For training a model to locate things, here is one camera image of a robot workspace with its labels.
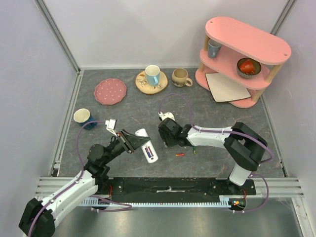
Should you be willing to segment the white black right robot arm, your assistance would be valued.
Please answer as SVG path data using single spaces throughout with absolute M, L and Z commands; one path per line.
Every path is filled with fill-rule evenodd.
M 242 122 L 215 129 L 191 124 L 181 127 L 174 120 L 166 118 L 159 124 L 158 132 L 167 147 L 211 146 L 226 149 L 235 161 L 226 182 L 227 191 L 234 195 L 243 190 L 246 179 L 258 169 L 267 151 L 267 142 Z

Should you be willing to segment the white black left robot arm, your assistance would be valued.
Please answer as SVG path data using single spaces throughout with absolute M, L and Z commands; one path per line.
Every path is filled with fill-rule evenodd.
M 121 130 L 109 146 L 92 145 L 87 163 L 75 178 L 41 200 L 31 199 L 22 214 L 19 228 L 29 237 L 51 237 L 62 220 L 84 199 L 108 190 L 107 164 L 122 153 L 132 153 L 150 138 L 144 128 L 130 134 Z

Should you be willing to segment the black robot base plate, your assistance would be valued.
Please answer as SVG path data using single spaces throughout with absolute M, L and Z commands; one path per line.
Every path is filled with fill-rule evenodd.
M 256 189 L 250 179 L 239 187 L 217 178 L 115 177 L 102 184 L 97 194 L 111 194 L 113 201 L 125 203 L 192 203 L 218 202 L 219 196 L 254 196 Z

